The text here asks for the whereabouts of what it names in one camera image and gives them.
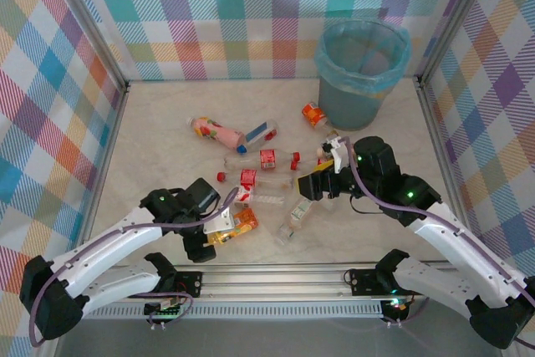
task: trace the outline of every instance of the clear plastic bottle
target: clear plastic bottle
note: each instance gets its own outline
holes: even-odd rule
[[[230,173],[220,171],[217,181],[230,181],[236,185],[287,190],[293,188],[293,177],[283,173],[265,173],[255,169],[243,169]]]
[[[303,226],[304,220],[310,214],[313,206],[313,201],[299,196],[298,200],[293,204],[289,214],[285,217],[284,223],[277,230],[277,240],[282,244],[288,244],[294,232]]]
[[[269,204],[274,207],[282,207],[286,201],[285,196],[274,196],[258,193],[254,187],[240,186],[234,198],[234,204],[248,208],[251,204]]]
[[[303,224],[319,207],[331,212],[334,209],[334,200],[324,197],[320,201],[310,201],[308,198],[299,195],[292,209],[289,210],[284,218],[284,223],[277,230],[277,240],[282,245],[288,244],[295,232],[303,228]]]
[[[262,169],[269,170],[276,167],[284,169],[297,169],[297,162],[301,160],[298,152],[284,152],[283,150],[260,150],[248,152],[245,155],[230,154],[225,156],[225,167],[236,169]]]
[[[238,146],[236,150],[240,154],[259,150],[262,145],[277,135],[277,132],[277,122],[273,119],[266,120],[256,129],[245,134],[245,144]]]
[[[187,124],[200,137],[219,141],[231,150],[237,149],[245,142],[245,135],[241,131],[223,127],[207,117],[199,117],[197,119],[191,117],[187,120]]]

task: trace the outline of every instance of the bottle label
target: bottle label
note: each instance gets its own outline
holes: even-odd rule
[[[251,142],[251,140],[253,138],[255,138],[257,135],[263,133],[263,131],[265,131],[267,129],[268,129],[268,123],[267,123],[267,121],[264,121],[256,129],[254,129],[253,131],[247,133],[247,135],[245,136],[245,141],[246,142]]]
[[[303,199],[294,209],[293,211],[290,213],[290,215],[292,216],[292,219],[294,221],[300,221],[301,219],[303,219],[305,213],[308,212],[308,210],[310,209],[310,207],[312,206],[312,201],[308,200],[308,199]]]
[[[234,230],[238,233],[249,232],[258,227],[258,219],[251,208],[246,208],[234,215],[234,222],[236,224]]]
[[[248,204],[251,200],[251,187],[239,186],[234,202],[236,204]]]
[[[309,102],[306,104],[301,112],[303,113],[304,117],[308,119],[312,127],[316,127],[316,124],[320,120],[327,118],[325,113],[314,102]]]
[[[260,167],[262,169],[275,169],[275,150],[260,151]]]
[[[221,128],[221,125],[209,117],[200,117],[197,119],[197,122],[198,127],[193,129],[197,135],[200,137],[211,138],[212,140],[217,139],[217,129]]]
[[[257,171],[254,169],[243,169],[240,176],[242,186],[255,186],[257,182]]]

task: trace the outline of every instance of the cable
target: cable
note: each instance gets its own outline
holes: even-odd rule
[[[214,211],[217,209],[217,207],[219,207],[219,201],[220,200],[221,200],[221,196],[217,196],[216,205],[214,205],[214,207],[212,208],[211,211],[205,213],[204,215],[201,215],[201,217],[209,217],[212,213],[214,213]]]
[[[430,217],[431,219],[434,219],[435,221],[439,222],[440,224],[444,225],[448,229],[452,230],[455,233],[458,233],[457,236],[463,238],[471,247],[473,247],[477,253],[479,253],[488,263],[492,265],[494,269],[496,269],[507,281],[511,281],[511,285],[522,295],[524,298],[535,308],[535,299],[524,289],[524,287],[516,280],[514,279],[505,269],[502,268],[502,266],[494,261],[494,259],[488,255],[488,253],[475,241],[473,241],[465,232],[459,232],[458,227],[454,224],[448,222],[446,219],[439,217],[438,215],[424,211],[423,209],[414,208],[414,207],[403,207],[400,205],[394,205],[389,204],[388,202],[381,201],[379,198],[374,196],[368,188],[364,185],[362,182],[362,179],[359,176],[359,171],[357,170],[357,164],[354,161],[353,158],[353,149],[351,147],[351,141],[349,137],[344,137],[342,139],[343,142],[345,142],[345,147],[347,148],[348,155],[349,155],[349,166],[351,167],[351,171],[353,172],[353,177],[357,181],[357,184],[360,188],[360,190],[373,202],[375,202],[380,207],[393,209],[395,211],[401,211],[401,212],[415,212],[420,215],[424,215],[425,217]]]
[[[344,330],[346,332],[351,332],[351,333],[354,333],[354,334],[365,334],[365,333],[372,332],[374,330],[382,329],[382,328],[385,327],[385,324],[382,323],[382,324],[379,324],[379,325],[376,325],[376,326],[373,326],[373,327],[367,328],[367,329],[355,329],[355,328],[348,328],[345,325],[342,325],[342,324],[339,324],[337,322],[334,322],[332,319],[326,319],[325,322],[328,323],[329,325],[335,326],[338,329]]]
[[[361,214],[361,215],[382,215],[383,212],[363,212],[363,211],[359,211],[357,208],[355,208],[353,206],[353,199],[354,199],[354,196],[350,196],[349,197],[349,204],[351,205],[351,209],[354,210],[355,212]]]
[[[418,308],[418,310],[412,314],[409,318],[407,318],[406,320],[404,320],[403,322],[410,322],[410,321],[413,321],[415,320],[416,318],[418,318],[425,310],[425,308],[427,308],[427,305],[429,304],[429,297],[426,297],[425,300],[422,302],[421,306]]]
[[[342,277],[342,279],[344,280],[345,284],[347,284],[348,286],[351,287],[351,283],[349,283],[349,282],[347,281],[347,279],[345,278],[345,275],[347,275],[347,274],[349,273],[350,270],[351,270],[351,269],[348,269],[347,271],[344,272],[344,276]]]
[[[39,308],[39,305],[41,304],[41,301],[43,300],[44,292],[50,287],[50,285],[56,280],[63,272],[65,272],[68,267],[72,267],[77,259],[80,259],[83,255],[85,255],[87,252],[92,250],[93,248],[100,245],[102,242],[105,242],[110,237],[113,237],[117,234],[123,234],[125,232],[128,232],[129,230],[135,230],[135,229],[142,229],[146,227],[161,227],[165,229],[182,229],[187,227],[197,227],[200,225],[204,225],[205,223],[215,219],[219,215],[223,213],[231,204],[234,198],[236,198],[238,192],[238,188],[234,187],[225,198],[225,201],[223,202],[222,207],[216,212],[210,215],[209,217],[205,217],[197,222],[190,222],[190,223],[140,223],[137,225],[129,225],[124,226],[122,228],[115,229],[111,232],[107,232],[102,237],[97,238],[93,242],[89,243],[87,247],[81,248],[79,252],[77,252],[72,258],[70,258],[68,261],[66,261],[59,269],[52,274],[50,278],[44,283],[44,285],[39,289],[37,296],[35,296],[35,299],[33,301],[32,309],[30,310],[30,320],[29,320],[29,331],[28,335],[30,338],[30,343],[33,347],[39,347],[41,344],[44,343],[44,339],[37,340],[37,337],[35,335],[35,319],[37,317],[37,311]]]
[[[528,349],[535,350],[535,345],[531,344],[531,343],[528,343],[525,340],[522,340],[520,338],[515,338],[515,342],[517,342],[518,344],[521,344],[524,347],[527,347]]]
[[[193,297],[186,292],[164,292],[164,293],[138,293],[136,296],[140,297],[185,297],[190,300],[190,304],[187,306],[186,311],[182,312],[179,316],[176,318],[173,318],[171,321],[166,322],[165,324],[162,323],[161,328],[165,329],[165,325],[173,324],[175,322],[180,321],[184,318],[186,314],[188,314],[191,311],[191,308],[193,307]],[[149,315],[149,324],[152,326],[152,328],[155,327],[155,323],[152,320],[154,318],[155,311],[150,313]]]
[[[438,354],[438,355],[449,356],[449,354],[441,353],[439,350],[434,349],[433,347],[429,346],[426,342],[424,342],[422,339],[420,339],[411,330],[408,330],[404,325],[402,325],[402,324],[406,323],[408,321],[408,319],[406,319],[405,321],[395,321],[392,318],[388,318],[388,317],[385,317],[385,318],[386,318],[386,320],[389,321],[390,325],[397,326],[398,328],[404,330],[405,333],[408,334],[416,342],[418,342],[420,344],[420,346],[423,346],[425,349],[428,349],[431,353]]]

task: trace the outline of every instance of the red label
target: red label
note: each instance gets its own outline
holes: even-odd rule
[[[323,120],[327,117],[314,102],[306,104],[301,112],[303,113],[304,117],[308,119],[312,127],[316,127],[320,120]]]
[[[242,186],[254,186],[257,182],[257,171],[253,169],[243,169],[240,177]]]
[[[275,169],[275,150],[260,151],[260,167],[262,169]]]
[[[251,186],[240,186],[234,202],[246,203],[251,198]]]

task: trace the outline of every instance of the plastic bottle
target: plastic bottle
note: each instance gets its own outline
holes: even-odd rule
[[[321,165],[322,163],[328,161],[327,159],[324,159],[324,158],[313,158],[313,159],[309,159],[307,161],[302,161],[302,162],[299,162],[298,164],[298,177],[299,176],[302,176],[302,175],[307,175],[307,174],[310,174],[312,173],[312,171],[314,170],[314,168],[318,165]]]
[[[258,219],[251,208],[234,215],[235,226],[232,230],[226,232],[215,232],[208,235],[208,242],[212,245],[224,244],[235,236],[250,232],[258,227]]]
[[[307,118],[310,125],[321,132],[327,139],[338,137],[338,131],[328,125],[329,120],[325,113],[316,105],[315,102],[308,102],[301,110],[303,116]]]
[[[262,169],[269,170],[284,167],[295,171],[301,155],[298,152],[284,152],[282,150],[260,150],[248,152],[245,155],[230,154],[225,156],[227,169]]]
[[[284,196],[271,196],[268,194],[259,194],[254,187],[251,186],[240,186],[234,198],[234,204],[240,205],[242,207],[249,207],[251,204],[262,203],[270,204],[275,207],[281,207],[284,205],[286,197]]]
[[[240,154],[259,150],[262,145],[270,141],[278,132],[277,122],[273,119],[264,121],[256,129],[245,135],[245,144],[237,147]]]
[[[243,169],[226,173],[217,173],[217,181],[230,181],[233,184],[252,187],[265,187],[287,190],[293,187],[293,177],[283,173],[265,173],[254,169]]]
[[[231,150],[235,150],[245,142],[245,135],[241,131],[223,127],[207,117],[199,117],[197,119],[191,117],[188,119],[187,124],[200,137],[219,141]]]
[[[310,214],[313,201],[299,196],[298,200],[290,209],[290,213],[285,217],[284,223],[277,230],[277,240],[282,244],[287,244],[292,238],[294,232],[303,226],[303,222]]]

